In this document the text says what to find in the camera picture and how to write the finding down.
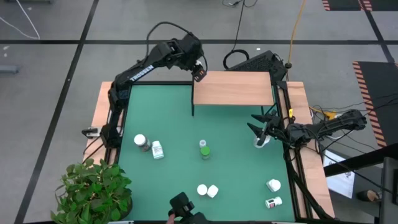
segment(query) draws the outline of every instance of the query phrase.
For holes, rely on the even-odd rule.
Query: label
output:
[[[130,78],[131,81],[136,81],[140,77],[144,76],[148,72],[150,72],[154,67],[152,65],[149,65],[148,67],[144,68],[141,72],[139,72],[137,75],[134,75],[133,77]]]

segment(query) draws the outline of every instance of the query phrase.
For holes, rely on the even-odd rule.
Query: yellow cable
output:
[[[297,16],[296,23],[294,24],[294,27],[293,27],[292,38],[290,39],[289,58],[287,59],[287,63],[290,63],[290,59],[292,58],[293,39],[294,39],[294,35],[296,34],[297,24],[299,23],[301,15],[303,14],[303,10],[304,10],[304,6],[305,6],[306,2],[307,2],[307,0],[303,0],[303,3],[301,4],[300,12],[298,13],[298,16]],[[289,80],[289,72],[286,73],[286,81],[288,81],[288,80]]]

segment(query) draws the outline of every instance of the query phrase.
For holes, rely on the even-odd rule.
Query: black mat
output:
[[[322,0],[327,11],[398,11],[397,0]]]
[[[381,147],[397,143],[398,64],[354,62],[353,65],[366,108],[375,108],[369,114],[369,124],[377,143]]]

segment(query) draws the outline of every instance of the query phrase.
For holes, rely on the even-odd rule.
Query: potted plant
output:
[[[132,209],[131,180],[122,176],[118,165],[101,165],[87,159],[84,164],[72,164],[62,175],[62,185],[55,190],[58,214],[51,219],[59,224],[102,224],[125,218]],[[57,195],[64,188],[65,192]]]

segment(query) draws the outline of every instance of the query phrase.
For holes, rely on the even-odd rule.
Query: white paper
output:
[[[345,160],[344,158],[337,156],[336,154],[327,150],[325,151],[325,155],[338,162]],[[333,160],[327,158],[326,156],[323,159],[324,167],[334,163],[335,162]],[[355,174],[353,172],[346,172],[344,174],[327,177],[326,181],[328,182],[328,187],[330,190],[344,195],[345,197],[353,198],[354,178]]]

